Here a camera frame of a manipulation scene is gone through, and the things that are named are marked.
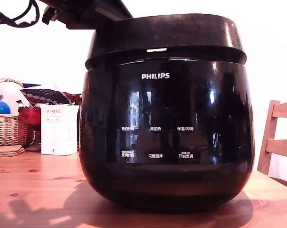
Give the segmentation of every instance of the rice cooker lid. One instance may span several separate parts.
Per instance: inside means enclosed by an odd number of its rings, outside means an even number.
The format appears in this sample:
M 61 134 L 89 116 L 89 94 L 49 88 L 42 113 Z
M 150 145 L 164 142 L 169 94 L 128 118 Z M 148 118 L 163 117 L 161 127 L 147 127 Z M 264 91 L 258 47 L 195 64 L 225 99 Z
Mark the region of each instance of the rice cooker lid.
M 113 53 L 187 47 L 221 48 L 235 55 L 240 64 L 247 59 L 232 20 L 210 14 L 174 14 L 104 24 L 92 37 L 86 67 L 89 69 L 94 59 Z

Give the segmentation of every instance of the coaster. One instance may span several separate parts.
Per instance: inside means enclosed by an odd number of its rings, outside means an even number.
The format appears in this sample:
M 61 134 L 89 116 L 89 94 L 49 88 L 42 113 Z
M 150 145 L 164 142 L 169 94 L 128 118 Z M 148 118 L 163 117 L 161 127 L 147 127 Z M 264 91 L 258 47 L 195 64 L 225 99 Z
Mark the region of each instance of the coaster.
M 13 156 L 16 156 L 18 154 L 21 154 L 24 152 L 24 148 L 21 147 L 20 150 L 18 151 L 9 151 L 9 152 L 1 152 L 0 151 L 0 157 L 13 157 Z
M 4 152 L 16 152 L 19 151 L 22 146 L 0 146 L 0 153 Z

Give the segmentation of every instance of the patterned fabric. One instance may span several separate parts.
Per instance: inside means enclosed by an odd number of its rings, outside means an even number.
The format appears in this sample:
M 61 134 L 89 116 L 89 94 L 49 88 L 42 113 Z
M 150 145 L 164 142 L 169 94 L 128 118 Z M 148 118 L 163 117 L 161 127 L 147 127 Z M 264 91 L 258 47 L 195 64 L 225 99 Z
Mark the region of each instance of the patterned fabric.
M 22 94 L 34 106 L 35 104 L 62 105 L 71 104 L 81 105 L 81 94 L 69 94 L 51 89 L 21 89 Z

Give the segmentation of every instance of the white wall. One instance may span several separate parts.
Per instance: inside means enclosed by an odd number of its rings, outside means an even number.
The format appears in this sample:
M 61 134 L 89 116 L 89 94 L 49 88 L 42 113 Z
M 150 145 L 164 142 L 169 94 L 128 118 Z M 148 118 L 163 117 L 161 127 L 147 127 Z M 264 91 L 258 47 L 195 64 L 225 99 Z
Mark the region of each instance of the white wall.
M 232 19 L 248 56 L 249 86 L 254 112 L 255 167 L 264 133 L 269 101 L 287 102 L 287 0 L 124 0 L 134 17 L 209 13 Z M 27 0 L 0 0 L 0 10 L 19 15 Z M 39 3 L 43 12 L 45 5 Z M 60 22 L 25 29 L 0 26 L 0 78 L 43 83 L 78 93 L 92 31 L 70 31 Z M 287 138 L 287 120 L 279 120 L 276 138 Z M 287 180 L 287 159 L 273 156 L 270 175 Z

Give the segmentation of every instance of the white box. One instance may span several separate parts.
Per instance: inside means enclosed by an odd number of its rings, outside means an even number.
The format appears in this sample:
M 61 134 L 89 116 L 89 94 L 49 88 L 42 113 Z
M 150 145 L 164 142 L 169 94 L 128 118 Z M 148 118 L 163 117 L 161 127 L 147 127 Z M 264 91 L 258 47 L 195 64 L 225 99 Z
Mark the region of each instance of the white box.
M 41 154 L 77 152 L 78 105 L 47 105 L 41 108 Z

